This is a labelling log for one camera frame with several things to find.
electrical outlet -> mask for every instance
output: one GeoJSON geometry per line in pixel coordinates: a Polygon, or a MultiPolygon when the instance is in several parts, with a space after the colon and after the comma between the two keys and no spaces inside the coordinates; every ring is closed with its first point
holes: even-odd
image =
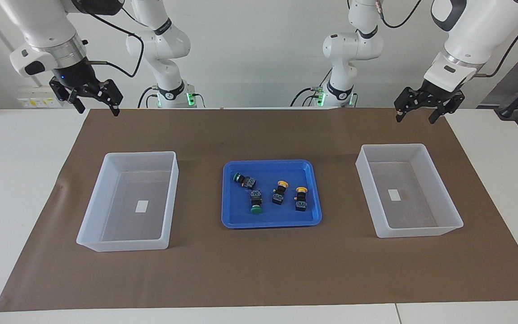
{"type": "Polygon", "coordinates": [[[17,100],[23,108],[36,108],[37,104],[31,100],[33,94],[21,94],[17,100]]]}
{"type": "Polygon", "coordinates": [[[63,103],[57,98],[53,92],[32,92],[31,94],[22,94],[17,98],[23,108],[63,108],[63,103]]]}
{"type": "Polygon", "coordinates": [[[49,108],[63,108],[63,101],[57,100],[54,96],[47,96],[46,98],[43,98],[43,101],[45,102],[46,107],[49,108]]]}

translucent storage box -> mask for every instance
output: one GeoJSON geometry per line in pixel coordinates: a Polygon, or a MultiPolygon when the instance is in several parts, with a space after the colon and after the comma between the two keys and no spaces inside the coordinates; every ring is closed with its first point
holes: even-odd
{"type": "Polygon", "coordinates": [[[463,226],[425,145],[363,145],[357,171],[377,236],[436,236],[463,226]]]}
{"type": "Polygon", "coordinates": [[[178,176],[175,152],[105,155],[77,243],[97,252],[167,248],[178,176]]]}

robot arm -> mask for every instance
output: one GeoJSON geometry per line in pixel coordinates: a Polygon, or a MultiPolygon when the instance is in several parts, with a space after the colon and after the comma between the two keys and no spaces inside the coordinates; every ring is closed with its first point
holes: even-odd
{"type": "Polygon", "coordinates": [[[113,82],[100,82],[88,64],[84,41],[68,21],[68,12],[115,14],[123,0],[0,0],[0,5],[17,27],[26,43],[11,53],[13,68],[24,77],[53,71],[49,82],[60,101],[68,101],[83,113],[78,98],[89,97],[119,114],[123,95],[113,82]]]}
{"type": "MultiPolygon", "coordinates": [[[[162,0],[132,0],[135,16],[150,31],[135,33],[145,44],[144,61],[153,72],[159,90],[161,107],[189,107],[195,104],[187,94],[195,88],[181,78],[179,68],[170,59],[187,56],[191,51],[189,37],[171,22],[162,0]]],[[[127,38],[127,50],[133,56],[140,56],[140,42],[127,38]]]]}
{"type": "Polygon", "coordinates": [[[464,100],[460,88],[518,26],[518,0],[434,0],[431,15],[449,38],[421,88],[407,87],[395,101],[398,122],[420,107],[437,107],[430,123],[459,108],[464,100]]]}
{"type": "Polygon", "coordinates": [[[331,79],[324,88],[325,106],[342,107],[353,93],[357,68],[352,61],[378,58],[383,51],[383,38],[378,34],[379,13],[375,0],[353,0],[349,21],[355,33],[331,35],[323,43],[323,53],[333,64],[331,79]]]}

